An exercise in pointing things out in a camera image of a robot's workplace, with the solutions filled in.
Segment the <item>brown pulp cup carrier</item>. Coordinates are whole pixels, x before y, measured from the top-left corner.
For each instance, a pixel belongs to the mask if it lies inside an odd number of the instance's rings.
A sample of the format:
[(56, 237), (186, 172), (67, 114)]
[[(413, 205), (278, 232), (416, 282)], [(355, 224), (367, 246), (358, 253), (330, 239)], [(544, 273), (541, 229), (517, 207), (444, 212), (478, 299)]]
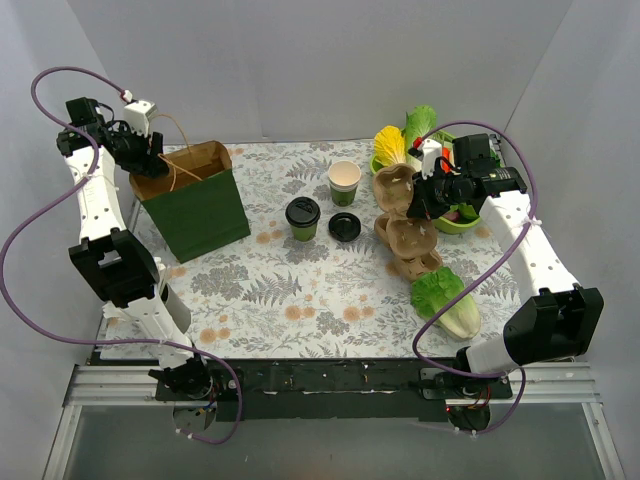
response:
[(412, 260), (431, 253), (437, 245), (437, 232), (425, 216), (409, 218), (413, 199), (412, 176), (415, 170), (406, 163), (380, 169), (373, 178), (373, 194), (379, 208), (388, 215), (385, 227), (387, 243), (400, 259)]

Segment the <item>green brown paper bag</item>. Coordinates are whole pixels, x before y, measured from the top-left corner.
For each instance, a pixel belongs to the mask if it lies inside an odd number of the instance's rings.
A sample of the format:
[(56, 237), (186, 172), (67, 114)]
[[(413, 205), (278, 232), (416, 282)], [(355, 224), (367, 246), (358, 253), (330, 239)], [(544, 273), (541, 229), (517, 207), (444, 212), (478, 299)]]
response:
[(228, 149), (216, 140), (161, 156), (169, 174), (130, 175), (137, 199), (185, 263), (250, 235)]

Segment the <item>green paper coffee cup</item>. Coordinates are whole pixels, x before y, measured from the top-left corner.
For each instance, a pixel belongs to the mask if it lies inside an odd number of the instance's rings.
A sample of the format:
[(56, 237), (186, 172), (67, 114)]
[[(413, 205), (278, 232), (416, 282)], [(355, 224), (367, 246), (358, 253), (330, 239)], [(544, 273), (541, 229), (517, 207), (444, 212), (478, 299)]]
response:
[(296, 240), (311, 240), (317, 231), (321, 212), (318, 204), (309, 197), (294, 198), (286, 207), (285, 218)]

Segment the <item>grey straw holder cup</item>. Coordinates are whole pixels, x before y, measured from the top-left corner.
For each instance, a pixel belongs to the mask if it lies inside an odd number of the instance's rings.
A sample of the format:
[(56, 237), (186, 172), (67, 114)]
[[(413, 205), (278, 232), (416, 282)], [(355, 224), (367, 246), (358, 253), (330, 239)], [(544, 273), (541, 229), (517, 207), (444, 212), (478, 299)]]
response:
[(177, 328), (186, 334), (191, 325), (191, 311), (169, 284), (164, 286), (161, 299)]

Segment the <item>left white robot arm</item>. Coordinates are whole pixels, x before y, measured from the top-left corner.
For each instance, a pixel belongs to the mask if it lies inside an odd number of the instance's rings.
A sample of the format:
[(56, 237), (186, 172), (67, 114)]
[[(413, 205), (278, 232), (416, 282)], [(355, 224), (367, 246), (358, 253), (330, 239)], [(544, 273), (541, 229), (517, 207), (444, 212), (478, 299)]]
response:
[(159, 367), (150, 376), (172, 392), (193, 400), (212, 396), (214, 381), (202, 357), (191, 352), (186, 332), (191, 313), (167, 282), (167, 269), (128, 230), (114, 183), (117, 167), (147, 179), (168, 175), (162, 159), (163, 137), (150, 129), (157, 108), (132, 101), (122, 119), (106, 120), (105, 105), (80, 97), (67, 102), (71, 125), (56, 144), (80, 185), (79, 243), (71, 262), (104, 301), (107, 317), (129, 321), (156, 340), (150, 351)]

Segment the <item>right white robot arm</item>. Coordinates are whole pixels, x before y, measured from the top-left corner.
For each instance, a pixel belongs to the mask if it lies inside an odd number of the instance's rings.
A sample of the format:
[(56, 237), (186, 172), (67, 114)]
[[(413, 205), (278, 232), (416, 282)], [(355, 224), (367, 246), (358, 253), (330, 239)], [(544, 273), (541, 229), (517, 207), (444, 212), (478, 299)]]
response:
[(412, 177), (408, 216), (436, 219), (453, 206), (472, 206), (501, 246), (497, 263), (510, 266), (523, 302), (499, 336), (459, 350), (450, 365), (428, 359), (434, 387), (471, 398), (520, 367), (585, 354), (604, 299), (559, 260), (536, 217), (533, 181), (499, 165), (486, 134), (455, 139), (452, 161), (427, 137), (416, 139), (409, 153), (422, 166)]

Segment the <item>green plastic vegetable basket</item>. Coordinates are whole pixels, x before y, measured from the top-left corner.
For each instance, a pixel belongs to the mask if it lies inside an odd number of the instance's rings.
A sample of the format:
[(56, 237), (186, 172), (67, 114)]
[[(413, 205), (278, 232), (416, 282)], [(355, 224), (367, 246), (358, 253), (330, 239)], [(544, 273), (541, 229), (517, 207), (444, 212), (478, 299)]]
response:
[[(435, 137), (443, 147), (450, 149), (450, 162), (454, 164), (453, 145), (450, 141), (452, 136), (444, 131), (439, 131)], [(500, 138), (496, 134), (490, 134), (489, 144), (492, 158), (501, 166)], [(480, 217), (470, 205), (459, 205), (452, 207), (446, 215), (434, 220), (433, 224), (441, 232), (454, 235), (472, 229), (479, 225), (480, 222)]]

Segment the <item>yellow cabbage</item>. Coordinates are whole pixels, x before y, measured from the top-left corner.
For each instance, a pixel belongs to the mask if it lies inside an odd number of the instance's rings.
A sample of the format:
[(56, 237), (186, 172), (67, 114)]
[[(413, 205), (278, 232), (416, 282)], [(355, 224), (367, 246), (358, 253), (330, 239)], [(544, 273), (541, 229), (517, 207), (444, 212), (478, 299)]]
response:
[(375, 135), (374, 155), (383, 167), (406, 161), (405, 142), (398, 127), (387, 125)]

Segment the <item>tall green napa cabbage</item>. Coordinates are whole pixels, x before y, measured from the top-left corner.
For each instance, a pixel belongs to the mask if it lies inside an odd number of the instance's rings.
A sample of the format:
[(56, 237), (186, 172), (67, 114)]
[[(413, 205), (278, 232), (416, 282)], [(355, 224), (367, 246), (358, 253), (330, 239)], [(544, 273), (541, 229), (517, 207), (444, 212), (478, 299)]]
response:
[(437, 113), (429, 105), (417, 106), (410, 113), (407, 113), (403, 134), (405, 150), (408, 151), (417, 138), (422, 137), (436, 125)]

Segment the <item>green lettuce on mat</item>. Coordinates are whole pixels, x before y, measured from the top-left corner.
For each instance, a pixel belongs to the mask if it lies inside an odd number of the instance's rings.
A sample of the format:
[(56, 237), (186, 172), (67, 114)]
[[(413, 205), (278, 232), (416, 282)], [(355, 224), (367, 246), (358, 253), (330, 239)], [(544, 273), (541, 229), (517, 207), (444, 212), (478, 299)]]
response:
[[(425, 273), (411, 284), (411, 305), (423, 320), (432, 319), (465, 289), (462, 280), (449, 268)], [(457, 340), (470, 340), (481, 328), (481, 315), (470, 294), (465, 295), (436, 324)]]

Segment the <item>floral patterned table mat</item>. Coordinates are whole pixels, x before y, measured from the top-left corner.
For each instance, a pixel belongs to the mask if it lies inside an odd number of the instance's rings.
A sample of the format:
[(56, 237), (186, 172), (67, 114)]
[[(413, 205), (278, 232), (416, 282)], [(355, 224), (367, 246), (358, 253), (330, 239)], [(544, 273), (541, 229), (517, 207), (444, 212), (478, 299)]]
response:
[[(249, 236), (180, 263), (144, 208), (131, 218), (134, 234), (168, 266), (198, 348), (225, 358), (353, 358), (445, 357), (461, 347), (442, 328), (425, 326), (410, 284), (375, 233), (371, 141), (232, 144), (228, 151)], [(337, 209), (327, 173), (341, 160), (362, 173), (351, 206), (362, 229), (349, 243), (328, 231)], [(306, 242), (285, 218), (297, 197), (320, 207)]]

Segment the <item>aluminium frame rail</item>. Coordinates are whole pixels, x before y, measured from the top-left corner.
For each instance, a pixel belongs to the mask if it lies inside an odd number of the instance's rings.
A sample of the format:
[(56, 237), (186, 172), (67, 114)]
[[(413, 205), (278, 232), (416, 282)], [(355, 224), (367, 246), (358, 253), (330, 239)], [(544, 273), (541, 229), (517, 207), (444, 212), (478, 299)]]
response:
[[(80, 366), (74, 370), (63, 405), (159, 406), (157, 382), (146, 366)], [(523, 404), (600, 403), (587, 362), (543, 363), (525, 368)]]

